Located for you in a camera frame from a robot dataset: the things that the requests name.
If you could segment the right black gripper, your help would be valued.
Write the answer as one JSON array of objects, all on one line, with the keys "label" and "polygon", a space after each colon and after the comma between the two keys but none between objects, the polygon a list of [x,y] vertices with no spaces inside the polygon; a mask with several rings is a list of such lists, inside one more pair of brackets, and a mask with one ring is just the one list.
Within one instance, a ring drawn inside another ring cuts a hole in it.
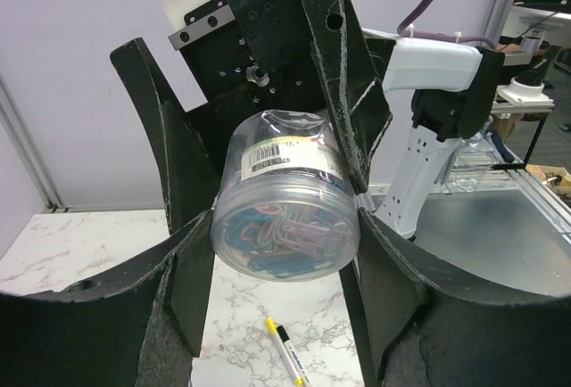
[{"label": "right black gripper", "polygon": [[171,234],[219,190],[195,133],[228,137],[260,111],[317,113],[327,104],[353,189],[363,194],[393,119],[351,0],[227,1],[235,20],[179,50],[206,98],[187,115],[141,37],[110,54],[151,146]]}]

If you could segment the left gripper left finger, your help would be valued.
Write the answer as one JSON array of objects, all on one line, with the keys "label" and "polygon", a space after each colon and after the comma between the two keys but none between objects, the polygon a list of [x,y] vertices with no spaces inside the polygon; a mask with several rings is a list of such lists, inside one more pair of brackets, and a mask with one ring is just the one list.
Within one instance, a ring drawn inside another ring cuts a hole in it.
[{"label": "left gripper left finger", "polygon": [[205,211],[62,292],[3,294],[2,385],[188,385],[210,297],[211,222]]}]

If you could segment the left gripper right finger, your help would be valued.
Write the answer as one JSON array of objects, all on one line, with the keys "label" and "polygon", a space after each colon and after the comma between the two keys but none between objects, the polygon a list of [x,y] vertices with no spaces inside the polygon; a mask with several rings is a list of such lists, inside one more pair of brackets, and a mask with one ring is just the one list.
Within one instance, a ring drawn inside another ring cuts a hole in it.
[{"label": "left gripper right finger", "polygon": [[475,276],[358,213],[360,297],[384,386],[567,386],[570,299]]}]

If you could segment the clear tape roll pack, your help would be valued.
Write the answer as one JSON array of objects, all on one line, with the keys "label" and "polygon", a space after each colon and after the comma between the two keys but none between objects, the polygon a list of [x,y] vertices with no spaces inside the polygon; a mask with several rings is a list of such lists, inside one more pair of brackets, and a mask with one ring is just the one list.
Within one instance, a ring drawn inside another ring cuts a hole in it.
[{"label": "clear tape roll pack", "polygon": [[359,249],[355,193],[330,121],[267,110],[228,144],[211,243],[238,272],[300,282],[347,266]]}]

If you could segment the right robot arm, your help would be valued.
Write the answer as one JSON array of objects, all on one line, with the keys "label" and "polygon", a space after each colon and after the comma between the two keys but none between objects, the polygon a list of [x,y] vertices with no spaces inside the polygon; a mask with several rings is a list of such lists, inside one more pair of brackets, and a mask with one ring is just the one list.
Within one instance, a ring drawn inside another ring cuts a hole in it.
[{"label": "right robot arm", "polygon": [[181,106],[142,38],[111,53],[151,144],[171,232],[210,206],[231,134],[256,113],[327,113],[364,193],[392,118],[388,92],[413,91],[412,127],[439,144],[472,136],[492,107],[504,56],[473,37],[374,33],[351,0],[182,1],[170,42],[203,105]]}]

